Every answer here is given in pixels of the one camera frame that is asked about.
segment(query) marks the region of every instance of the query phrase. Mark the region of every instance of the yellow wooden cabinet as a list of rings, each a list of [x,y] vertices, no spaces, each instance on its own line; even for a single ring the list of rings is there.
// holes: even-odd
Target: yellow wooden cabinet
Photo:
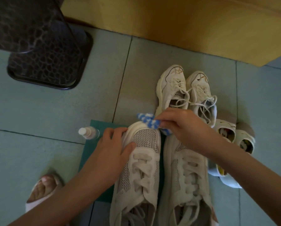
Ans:
[[[94,27],[262,66],[281,56],[281,0],[65,0]]]

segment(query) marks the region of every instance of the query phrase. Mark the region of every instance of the bottle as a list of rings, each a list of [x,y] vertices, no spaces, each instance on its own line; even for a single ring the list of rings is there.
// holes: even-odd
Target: bottle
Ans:
[[[100,136],[100,131],[94,127],[85,127],[79,129],[79,134],[87,140],[97,139]]]

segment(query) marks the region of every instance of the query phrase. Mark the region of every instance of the green mat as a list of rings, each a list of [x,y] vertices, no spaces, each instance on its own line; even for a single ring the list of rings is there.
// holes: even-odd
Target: green mat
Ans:
[[[100,131],[100,136],[103,135],[104,130],[106,128],[126,127],[125,125],[119,125],[119,124],[108,123],[108,122],[103,122],[103,121],[96,121],[96,120],[91,120],[90,126],[98,129]],[[81,162],[80,162],[80,166],[79,166],[79,171],[82,169],[82,167],[84,166],[87,159],[93,153],[94,149],[96,148],[96,145],[98,144],[98,141],[99,141],[99,139],[86,140]],[[164,178],[165,178],[164,168],[163,168],[163,144],[164,143],[165,143],[165,136],[163,134],[161,134],[161,154],[160,154],[160,163],[159,163],[160,175],[159,175],[158,199],[160,198],[161,190],[162,190]],[[111,186],[109,189],[107,189],[103,194],[101,194],[101,196],[97,199],[97,201],[111,203],[112,196],[113,196],[113,188],[114,188],[114,186]]]

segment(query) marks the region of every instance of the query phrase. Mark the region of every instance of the checkered cloth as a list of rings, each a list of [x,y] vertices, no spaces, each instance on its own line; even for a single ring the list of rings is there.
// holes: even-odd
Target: checkered cloth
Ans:
[[[158,129],[160,128],[160,120],[154,120],[154,115],[151,113],[138,113],[137,118],[140,119],[143,123],[145,123],[148,128],[151,129]],[[170,129],[160,128],[160,131],[165,134],[166,136],[172,134]]]

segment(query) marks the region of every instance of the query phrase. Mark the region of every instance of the person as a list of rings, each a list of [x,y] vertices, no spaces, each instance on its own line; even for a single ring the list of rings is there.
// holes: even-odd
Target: person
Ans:
[[[170,129],[189,149],[224,168],[265,213],[281,226],[281,176],[237,145],[226,141],[191,110],[167,108],[156,119],[161,120],[160,126]],[[124,127],[107,128],[82,170],[58,192],[9,226],[66,225],[119,177],[136,147],[135,143],[130,143],[122,151],[121,137],[126,131]],[[38,184],[39,188],[35,189],[37,191],[31,194],[30,201],[53,190],[52,181],[49,175],[44,176]]]

